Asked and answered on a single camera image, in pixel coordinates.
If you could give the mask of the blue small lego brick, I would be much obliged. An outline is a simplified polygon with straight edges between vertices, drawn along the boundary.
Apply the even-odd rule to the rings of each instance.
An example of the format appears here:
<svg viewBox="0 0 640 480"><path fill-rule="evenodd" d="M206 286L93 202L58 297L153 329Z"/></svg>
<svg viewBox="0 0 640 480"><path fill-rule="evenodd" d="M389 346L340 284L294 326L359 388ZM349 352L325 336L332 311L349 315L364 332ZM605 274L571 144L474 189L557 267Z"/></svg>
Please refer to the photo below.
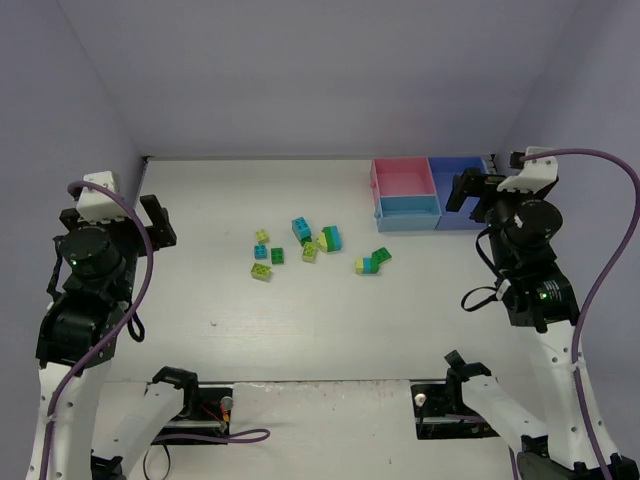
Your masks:
<svg viewBox="0 0 640 480"><path fill-rule="evenodd" d="M254 258L256 260L266 259L268 257L268 247L264 244L254 246Z"/></svg>

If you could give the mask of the yellow-green small lego brick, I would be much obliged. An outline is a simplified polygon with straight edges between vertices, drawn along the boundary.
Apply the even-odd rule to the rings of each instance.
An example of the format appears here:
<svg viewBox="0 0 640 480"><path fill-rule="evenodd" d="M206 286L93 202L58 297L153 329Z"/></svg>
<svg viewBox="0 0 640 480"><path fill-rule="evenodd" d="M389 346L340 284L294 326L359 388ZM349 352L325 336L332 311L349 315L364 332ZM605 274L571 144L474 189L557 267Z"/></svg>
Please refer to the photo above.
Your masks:
<svg viewBox="0 0 640 480"><path fill-rule="evenodd" d="M255 232L255 237L258 244L265 244L269 241L269 234L264 229L257 230Z"/></svg>

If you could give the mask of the yellow-green long lego brick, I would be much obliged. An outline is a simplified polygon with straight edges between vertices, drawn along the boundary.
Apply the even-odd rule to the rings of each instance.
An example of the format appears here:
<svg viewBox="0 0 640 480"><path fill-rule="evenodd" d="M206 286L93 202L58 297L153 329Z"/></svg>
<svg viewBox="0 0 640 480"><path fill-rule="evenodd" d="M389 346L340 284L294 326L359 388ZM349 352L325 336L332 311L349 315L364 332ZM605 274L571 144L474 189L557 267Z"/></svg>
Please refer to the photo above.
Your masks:
<svg viewBox="0 0 640 480"><path fill-rule="evenodd" d="M250 270L252 278L265 282L268 282L271 279L271 274L271 267L260 263L254 263Z"/></svg>

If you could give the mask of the dark green small lego brick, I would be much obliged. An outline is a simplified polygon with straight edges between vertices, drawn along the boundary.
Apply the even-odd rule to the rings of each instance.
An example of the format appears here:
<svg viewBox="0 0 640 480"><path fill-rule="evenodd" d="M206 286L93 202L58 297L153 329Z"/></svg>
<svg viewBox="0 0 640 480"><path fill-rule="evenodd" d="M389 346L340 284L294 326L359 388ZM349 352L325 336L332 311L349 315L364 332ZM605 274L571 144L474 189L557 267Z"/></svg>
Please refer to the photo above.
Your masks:
<svg viewBox="0 0 640 480"><path fill-rule="evenodd" d="M284 249L282 247L273 247L271 249L271 263L273 265L282 265L284 263Z"/></svg>

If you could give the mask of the blue and green lego stack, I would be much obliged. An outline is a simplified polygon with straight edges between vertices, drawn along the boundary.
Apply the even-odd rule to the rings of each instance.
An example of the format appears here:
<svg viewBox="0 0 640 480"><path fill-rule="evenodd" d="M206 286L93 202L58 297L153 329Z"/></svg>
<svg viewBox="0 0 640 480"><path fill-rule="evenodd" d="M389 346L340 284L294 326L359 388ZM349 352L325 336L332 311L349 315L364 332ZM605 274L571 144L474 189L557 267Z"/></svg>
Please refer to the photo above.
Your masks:
<svg viewBox="0 0 640 480"><path fill-rule="evenodd" d="M291 221L292 231L301 245L312 241L312 231L304 217L298 217Z"/></svg>

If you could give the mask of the curved three-colour lego stack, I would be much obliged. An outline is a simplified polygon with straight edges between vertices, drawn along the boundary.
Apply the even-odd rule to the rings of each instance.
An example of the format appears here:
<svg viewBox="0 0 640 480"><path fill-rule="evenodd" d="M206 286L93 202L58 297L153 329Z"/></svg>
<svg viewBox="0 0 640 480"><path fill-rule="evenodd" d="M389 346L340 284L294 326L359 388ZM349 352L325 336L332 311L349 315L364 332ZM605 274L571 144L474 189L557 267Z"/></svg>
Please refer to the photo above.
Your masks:
<svg viewBox="0 0 640 480"><path fill-rule="evenodd" d="M325 253L341 251L343 243L338 227L336 225L323 227L317 236L317 244Z"/></svg>

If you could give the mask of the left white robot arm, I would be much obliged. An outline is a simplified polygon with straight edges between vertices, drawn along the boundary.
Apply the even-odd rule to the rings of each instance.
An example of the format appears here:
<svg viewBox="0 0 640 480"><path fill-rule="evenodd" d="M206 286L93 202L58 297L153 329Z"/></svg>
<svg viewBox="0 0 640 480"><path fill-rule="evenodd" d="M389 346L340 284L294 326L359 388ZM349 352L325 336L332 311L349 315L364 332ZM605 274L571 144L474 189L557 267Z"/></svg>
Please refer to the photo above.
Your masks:
<svg viewBox="0 0 640 480"><path fill-rule="evenodd" d="M196 373L165 366L112 435L92 442L117 337L121 330L136 341L144 337L137 315L144 294L133 290L137 261L177 243L157 197L145 195L140 203L150 225L120 203L118 214L96 222L77 209L60 215L67 232L54 239L52 303L36 347L40 423L30 479L126 479L165 425L189 416L199 399Z"/></svg>

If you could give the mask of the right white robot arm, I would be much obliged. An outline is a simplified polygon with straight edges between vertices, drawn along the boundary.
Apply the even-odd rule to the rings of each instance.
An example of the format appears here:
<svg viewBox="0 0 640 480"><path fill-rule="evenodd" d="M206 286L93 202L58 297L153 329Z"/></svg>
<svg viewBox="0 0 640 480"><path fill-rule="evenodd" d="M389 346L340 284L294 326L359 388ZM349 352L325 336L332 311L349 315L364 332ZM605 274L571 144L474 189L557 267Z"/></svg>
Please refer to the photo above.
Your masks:
<svg viewBox="0 0 640 480"><path fill-rule="evenodd" d="M479 254L495 276L489 302L504 305L534 369L545 417L537 419L507 394L483 364L452 351L448 386L456 401L479 415L510 449L521 479L636 479L636 462L619 453L598 414L575 334L579 307L550 245L563 219L540 193L500 189L502 175L468 168L455 175L446 204L478 203L472 220L484 224L489 253Z"/></svg>

